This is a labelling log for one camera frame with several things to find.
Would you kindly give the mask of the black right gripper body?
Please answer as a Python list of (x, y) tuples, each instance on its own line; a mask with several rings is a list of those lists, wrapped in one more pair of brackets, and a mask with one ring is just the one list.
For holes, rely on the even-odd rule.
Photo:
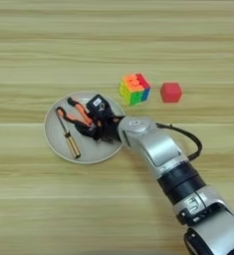
[(102, 120), (97, 120), (97, 138), (108, 143), (120, 141), (118, 126), (122, 119), (123, 116), (110, 116)]

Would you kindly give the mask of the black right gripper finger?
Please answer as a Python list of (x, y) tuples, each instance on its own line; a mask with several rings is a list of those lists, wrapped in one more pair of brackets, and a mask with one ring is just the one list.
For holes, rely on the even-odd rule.
[(99, 130), (96, 126), (87, 126), (85, 123), (80, 121), (74, 121), (76, 130), (87, 137), (91, 137), (93, 140), (98, 141), (101, 139)]

